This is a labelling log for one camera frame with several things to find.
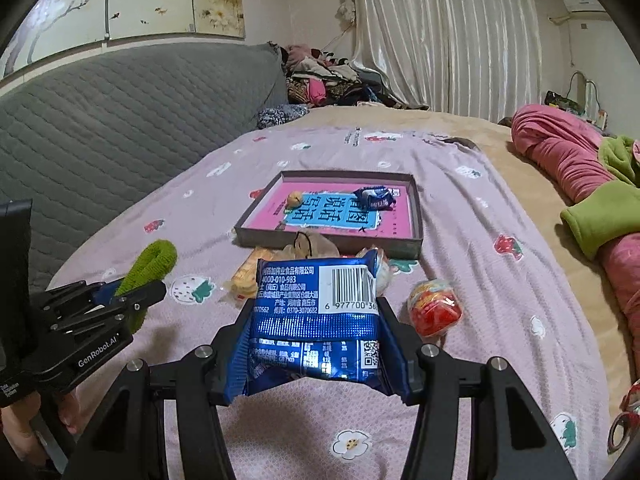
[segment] gray quilted headboard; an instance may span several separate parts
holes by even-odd
[[[0,203],[33,198],[30,289],[96,231],[287,101],[268,44],[172,43],[59,67],[0,97]]]

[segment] beige mattress cover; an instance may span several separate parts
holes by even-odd
[[[507,181],[564,269],[598,340],[609,385],[610,416],[613,418],[618,414],[620,400],[634,376],[626,319],[602,268],[584,258],[571,233],[560,221],[560,212],[571,202],[532,162],[515,154],[509,128],[477,118],[370,105],[317,108],[283,128],[321,125],[367,126],[387,131],[422,130],[465,137],[476,143]]]

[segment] green fuzzy loop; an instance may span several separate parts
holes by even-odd
[[[169,240],[156,240],[149,244],[124,277],[115,295],[122,296],[153,280],[162,280],[174,268],[177,259],[178,253]],[[129,329],[132,334],[140,330],[145,316],[146,309],[130,314]]]

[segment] metal screw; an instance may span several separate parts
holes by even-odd
[[[127,363],[127,370],[129,370],[129,372],[137,372],[144,365],[142,359],[133,359]]]
[[[204,358],[209,357],[211,354],[213,354],[213,348],[211,348],[209,345],[198,346],[195,349],[194,353],[200,359],[204,359]]]
[[[509,368],[509,363],[507,362],[507,359],[503,357],[494,357],[491,359],[491,366],[501,372]]]
[[[422,345],[420,352],[422,352],[422,355],[426,355],[427,357],[436,357],[436,355],[440,353],[440,349],[436,345],[426,344]]]

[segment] pink blanket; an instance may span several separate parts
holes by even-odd
[[[511,137],[516,150],[535,161],[574,202],[614,179],[598,161],[600,134],[567,112],[543,105],[522,107],[513,117]],[[640,233],[603,245],[597,259],[628,320],[640,374]]]

